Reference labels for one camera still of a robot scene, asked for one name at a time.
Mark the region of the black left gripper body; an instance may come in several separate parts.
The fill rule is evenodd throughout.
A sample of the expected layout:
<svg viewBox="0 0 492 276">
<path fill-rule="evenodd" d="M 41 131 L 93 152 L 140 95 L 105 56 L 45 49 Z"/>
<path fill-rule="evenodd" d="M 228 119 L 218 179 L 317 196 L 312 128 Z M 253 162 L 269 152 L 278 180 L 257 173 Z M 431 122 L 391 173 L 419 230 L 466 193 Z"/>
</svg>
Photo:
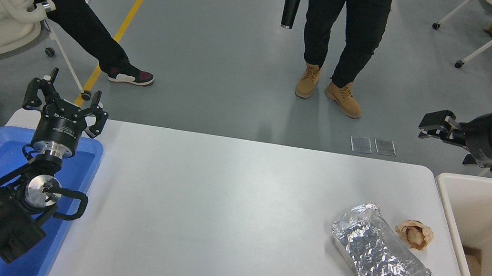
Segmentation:
<svg viewBox="0 0 492 276">
<path fill-rule="evenodd" d="M 47 103 L 41 110 L 41 118 L 32 137 L 33 147 L 42 148 L 47 143 L 57 143 L 66 152 L 76 152 L 78 141 L 85 129 L 85 117 L 81 109 L 70 102 Z"/>
</svg>

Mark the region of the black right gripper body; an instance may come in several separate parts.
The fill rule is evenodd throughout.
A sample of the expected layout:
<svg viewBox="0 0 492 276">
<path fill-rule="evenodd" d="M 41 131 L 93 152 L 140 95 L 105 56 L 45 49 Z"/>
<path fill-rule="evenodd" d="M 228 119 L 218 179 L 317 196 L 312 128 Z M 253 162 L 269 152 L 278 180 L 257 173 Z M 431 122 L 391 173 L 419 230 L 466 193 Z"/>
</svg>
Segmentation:
<svg viewBox="0 0 492 276">
<path fill-rule="evenodd" d="M 462 123 L 467 151 L 479 164 L 492 165 L 492 113 Z"/>
</svg>

